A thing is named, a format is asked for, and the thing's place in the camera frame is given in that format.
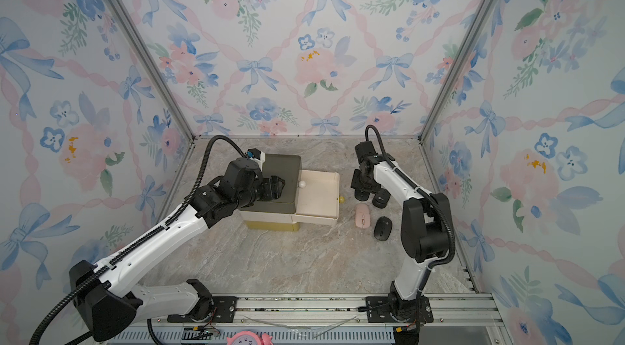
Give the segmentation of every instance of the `marble floor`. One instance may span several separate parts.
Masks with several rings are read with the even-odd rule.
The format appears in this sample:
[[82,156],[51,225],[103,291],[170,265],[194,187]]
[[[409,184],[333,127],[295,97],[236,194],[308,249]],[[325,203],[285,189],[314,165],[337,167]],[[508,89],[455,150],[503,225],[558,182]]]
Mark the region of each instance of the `marble floor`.
[[[354,146],[359,139],[235,139],[244,151],[295,154],[302,169],[340,173],[338,223],[320,226],[301,223],[298,232],[248,229],[238,211],[209,231],[179,247],[142,280],[147,286],[179,284],[199,279],[213,293],[386,293],[404,257],[399,240],[401,206],[393,199],[384,209],[371,205],[372,227],[380,216],[393,221],[390,238],[381,242],[372,227],[354,225],[359,202],[349,187],[357,167]],[[207,140],[196,141],[174,203],[181,202],[196,178]],[[385,139],[386,151],[419,184],[432,190],[430,178],[415,139]],[[236,152],[225,142],[213,147],[203,184],[223,174]],[[439,266],[431,275],[426,293],[466,293],[458,258]]]

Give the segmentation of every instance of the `floral wallpaper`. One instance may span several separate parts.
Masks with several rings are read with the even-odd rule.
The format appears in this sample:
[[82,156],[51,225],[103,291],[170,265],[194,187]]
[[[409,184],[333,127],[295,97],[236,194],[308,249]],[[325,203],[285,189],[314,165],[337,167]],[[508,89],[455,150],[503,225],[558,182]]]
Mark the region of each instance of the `floral wallpaper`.
[[[151,227],[188,142],[103,0],[3,0],[0,90],[0,342],[23,344],[71,266]],[[59,317],[44,341],[85,332]]]
[[196,134],[362,136],[421,131],[480,0],[122,2]]
[[497,0],[425,141],[517,345],[625,343],[624,7]]

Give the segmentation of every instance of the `robotic arm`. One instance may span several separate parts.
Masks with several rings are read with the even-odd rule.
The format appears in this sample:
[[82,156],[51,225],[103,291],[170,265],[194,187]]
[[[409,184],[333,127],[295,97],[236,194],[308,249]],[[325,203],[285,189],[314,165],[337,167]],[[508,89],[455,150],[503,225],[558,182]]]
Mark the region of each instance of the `robotic arm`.
[[[220,139],[232,145],[241,157],[230,162],[223,176],[200,186],[211,148]],[[198,280],[162,287],[144,287],[137,282],[176,248],[232,215],[235,209],[257,200],[279,198],[285,181],[278,176],[263,177],[263,162],[264,153],[257,149],[243,153],[230,138],[214,136],[184,202],[120,252],[93,265],[81,261],[73,266],[69,270],[72,291],[43,319],[29,344],[39,344],[47,326],[71,301],[90,330],[73,344],[90,336],[105,341],[133,322],[168,314],[186,315],[198,322],[210,318],[215,310],[213,297]]]
[[[381,154],[369,140],[368,130],[378,138]],[[451,262],[456,253],[449,199],[418,185],[386,153],[375,126],[367,126],[365,141],[355,147],[360,165],[351,187],[361,201],[374,194],[373,205],[384,208],[392,196],[402,204],[401,243],[405,251],[399,276],[391,284],[388,303],[398,321],[417,320],[423,289],[434,266]],[[424,215],[433,217],[426,223]]]

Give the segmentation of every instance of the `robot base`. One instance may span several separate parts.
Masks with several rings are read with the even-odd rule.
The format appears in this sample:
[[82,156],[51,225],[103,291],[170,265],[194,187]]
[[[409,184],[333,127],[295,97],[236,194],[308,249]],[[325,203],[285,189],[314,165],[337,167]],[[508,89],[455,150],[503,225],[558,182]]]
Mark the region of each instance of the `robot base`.
[[[368,296],[365,298],[365,302],[367,307],[373,308],[373,310],[367,311],[367,320],[369,323],[397,323],[397,320],[402,320],[400,318],[393,318],[391,313],[391,306],[388,305],[389,298],[387,296]],[[403,312],[403,318],[406,320],[407,324],[410,324],[414,321],[414,301],[406,302],[409,303],[410,306],[406,308],[406,310],[400,310]],[[386,306],[375,308],[375,306],[379,306],[381,304],[386,304]],[[429,303],[429,299],[425,296],[421,296],[421,300],[419,303],[419,323],[432,323],[434,322],[434,316],[432,315],[432,308]]]

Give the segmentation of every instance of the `wire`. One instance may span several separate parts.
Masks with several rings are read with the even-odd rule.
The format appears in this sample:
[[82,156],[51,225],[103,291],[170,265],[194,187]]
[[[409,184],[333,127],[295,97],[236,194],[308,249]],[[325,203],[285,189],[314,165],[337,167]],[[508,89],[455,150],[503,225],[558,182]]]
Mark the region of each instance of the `wire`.
[[210,337],[210,336],[212,336],[212,335],[213,335],[212,333],[202,333],[202,334],[198,334],[198,335],[197,335],[197,336],[195,336],[195,337],[187,338],[187,339],[185,339],[184,341],[195,341],[195,340],[197,340],[197,339],[202,339],[202,338]]
[[46,315],[41,321],[41,323],[37,326],[37,328],[33,332],[33,336],[31,337],[29,345],[39,345],[41,336],[43,336],[43,333],[46,331],[46,329],[48,328],[48,326],[50,325],[54,317],[56,317],[59,314],[59,312],[63,310],[63,308],[65,308],[65,306],[68,305],[69,302],[72,301],[72,299],[74,299],[74,296],[76,296],[76,294],[82,292],[87,287],[89,287],[92,282],[94,282],[98,277],[100,277],[107,270],[109,270],[108,266],[101,267],[97,272],[95,272],[94,274],[89,276],[85,281],[80,283],[74,289],[74,291],[71,291],[69,294],[65,295],[65,297],[62,298],[61,301],[58,302],[57,305],[50,310],[48,315]]
[[65,345],[78,345],[82,341],[88,339],[89,337],[91,337],[91,332],[90,331],[88,331],[87,333],[82,334],[82,336],[80,336],[80,337],[74,338],[72,341],[69,341]]
[[[169,227],[169,225],[174,223],[191,203],[191,200],[193,199],[193,195],[195,194],[195,192],[198,190],[199,186],[202,183],[202,178],[204,177],[204,172],[206,171],[208,158],[211,155],[211,149],[213,148],[213,145],[215,144],[217,140],[223,140],[223,141],[228,142],[228,144],[230,144],[235,150],[237,150],[237,152],[239,153],[241,157],[248,158],[247,154],[243,153],[243,151],[241,151],[239,146],[237,146],[236,143],[233,142],[232,139],[228,138],[227,136],[216,135],[212,137],[211,140],[208,142],[208,145],[206,146],[206,150],[204,151],[204,157],[202,158],[202,163],[200,164],[200,167],[199,167],[198,177],[196,178],[196,182],[193,184],[193,187],[191,188],[191,193],[189,193],[189,195],[184,200],[182,205],[180,205],[178,210],[176,210],[176,212],[173,215],[169,216],[165,220],[166,226]],[[134,241],[129,246],[121,250],[117,255],[115,255],[115,257],[109,262],[110,265],[114,266],[115,264],[119,263],[124,257],[129,255],[131,251],[135,250],[137,247],[145,243],[147,240],[149,240],[150,238],[152,238],[153,236],[155,236],[156,234],[164,230],[165,228],[162,226],[153,228],[144,236],[140,237],[138,240]],[[107,270],[109,270],[109,266],[101,267],[100,269],[98,269],[98,271],[96,271],[94,274],[92,274],[86,280],[82,281],[82,283],[76,286],[74,291],[71,291],[64,298],[62,298],[61,301],[58,302],[57,305],[50,310],[48,315],[46,315],[45,318],[43,318],[43,320],[41,321],[41,323],[37,326],[28,344],[39,345],[39,341],[41,341],[41,337],[43,336],[43,333],[46,331],[46,329],[48,328],[52,320],[59,314],[59,312],[61,312],[61,310],[63,310],[63,308],[65,308],[65,306],[68,305],[69,302],[71,302],[77,294],[83,292],[85,289],[90,287],[92,283],[94,283]]]
[[165,345],[156,337],[156,334],[154,333],[154,329],[152,329],[152,318],[147,320],[147,332],[150,334],[150,338],[152,339],[152,342],[154,344]]
[[367,312],[367,311],[371,311],[371,310],[377,310],[377,309],[378,309],[378,308],[380,308],[380,307],[386,307],[386,306],[388,306],[389,304],[390,304],[390,303],[384,303],[384,304],[378,304],[377,306],[370,306],[370,307],[367,307],[367,306],[361,306],[361,307],[358,307],[356,310],[357,310],[358,312]]
[[364,129],[364,139],[366,141],[369,141],[369,129],[372,129],[373,132],[376,134],[376,138],[378,138],[378,146],[380,146],[380,153],[382,153],[382,158],[386,161],[386,163],[390,165],[390,167],[394,168],[395,165],[389,159],[389,156],[386,153],[386,150],[384,149],[384,145],[382,144],[382,137],[380,136],[380,131],[376,128],[375,125],[371,125],[371,124],[367,125],[367,128]]

